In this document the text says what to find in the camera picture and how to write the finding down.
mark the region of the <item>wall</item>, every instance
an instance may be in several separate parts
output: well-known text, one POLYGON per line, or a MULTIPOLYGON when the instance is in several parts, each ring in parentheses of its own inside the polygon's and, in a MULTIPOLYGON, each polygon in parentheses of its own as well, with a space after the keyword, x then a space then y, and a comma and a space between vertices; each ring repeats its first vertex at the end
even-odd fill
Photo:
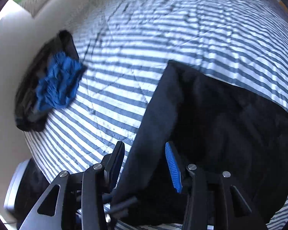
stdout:
POLYGON ((17 86, 38 50, 85 1, 50 0, 35 18, 18 7, 0 21, 0 213, 7 221, 11 218, 3 203, 10 179, 18 163, 31 156, 23 133, 14 124, 17 86))

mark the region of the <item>striped fabric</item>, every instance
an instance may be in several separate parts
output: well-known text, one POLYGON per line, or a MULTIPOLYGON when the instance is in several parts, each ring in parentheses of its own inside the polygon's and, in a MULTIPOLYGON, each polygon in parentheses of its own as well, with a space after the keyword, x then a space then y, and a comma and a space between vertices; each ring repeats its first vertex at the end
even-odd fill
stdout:
MULTIPOLYGON (((169 59, 288 111, 288 18, 274 0, 91 0, 67 28, 88 70, 75 101, 51 112, 43 132, 25 133, 49 181, 61 170, 76 173, 100 162, 118 140, 125 163, 169 59)), ((268 227, 287 221, 288 199, 268 227)))

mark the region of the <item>silver screw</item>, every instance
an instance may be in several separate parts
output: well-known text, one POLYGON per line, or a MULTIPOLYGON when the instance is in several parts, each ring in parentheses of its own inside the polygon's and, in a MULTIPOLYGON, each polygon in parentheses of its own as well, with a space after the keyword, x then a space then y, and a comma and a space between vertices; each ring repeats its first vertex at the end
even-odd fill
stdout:
POLYGON ((189 164, 189 165, 188 165, 188 169, 189 169, 189 170, 196 170, 196 168, 197 168, 197 167, 196 167, 195 164, 189 164))
POLYGON ((65 177, 67 175, 68 175, 68 171, 66 171, 66 170, 61 171, 60 174, 59 174, 60 177, 65 177))
POLYGON ((94 170, 100 170, 102 167, 103 167, 103 165, 101 163, 96 163, 96 164, 94 164, 93 169, 94 170))
POLYGON ((222 174, 225 178, 228 178, 231 176, 231 174, 228 171, 224 171, 222 174))
POLYGON ((111 217, 110 215, 106 214, 106 223, 110 223, 111 222, 111 217))

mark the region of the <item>folded black garment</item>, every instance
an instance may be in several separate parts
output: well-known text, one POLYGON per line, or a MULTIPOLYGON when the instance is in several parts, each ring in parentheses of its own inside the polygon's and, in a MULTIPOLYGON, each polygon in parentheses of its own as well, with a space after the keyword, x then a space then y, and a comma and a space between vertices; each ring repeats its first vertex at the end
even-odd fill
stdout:
POLYGON ((164 147, 206 171, 229 171, 266 223, 288 196, 288 113, 246 89, 169 61, 146 109, 111 205, 135 195, 130 225, 182 223, 164 147))
POLYGON ((53 56, 60 52, 76 61, 79 60, 72 36, 66 30, 60 31, 41 48, 17 89, 14 115, 16 126, 22 131, 42 131, 45 128, 51 109, 40 111, 36 108, 36 88, 39 80, 46 76, 53 56))

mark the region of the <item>blue and white striped sheet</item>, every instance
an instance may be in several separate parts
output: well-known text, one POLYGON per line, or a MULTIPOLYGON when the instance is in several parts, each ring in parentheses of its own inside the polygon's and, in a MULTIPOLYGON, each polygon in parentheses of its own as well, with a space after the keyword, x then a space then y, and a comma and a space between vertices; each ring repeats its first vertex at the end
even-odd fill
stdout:
MULTIPOLYGON (((288 111, 288 17, 274 0, 91 0, 68 29, 88 70, 75 101, 51 112, 43 132, 25 133, 49 181, 61 170, 81 172, 100 162, 119 140, 125 163, 169 59, 288 111)), ((268 227, 287 221, 288 198, 268 227)))

